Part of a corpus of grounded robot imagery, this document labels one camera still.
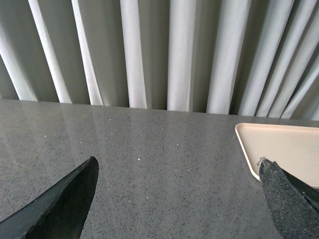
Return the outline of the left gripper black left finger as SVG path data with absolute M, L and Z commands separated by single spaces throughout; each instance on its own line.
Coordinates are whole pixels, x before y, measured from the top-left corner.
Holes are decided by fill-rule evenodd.
M 0 223 L 2 239 L 78 239 L 99 175 L 91 156 L 35 200 Z

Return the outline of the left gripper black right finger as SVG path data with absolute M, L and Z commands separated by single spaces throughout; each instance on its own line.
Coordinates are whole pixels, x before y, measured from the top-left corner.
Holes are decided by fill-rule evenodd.
M 319 237 L 319 191 L 261 157 L 257 163 L 263 192 L 276 230 L 285 239 Z

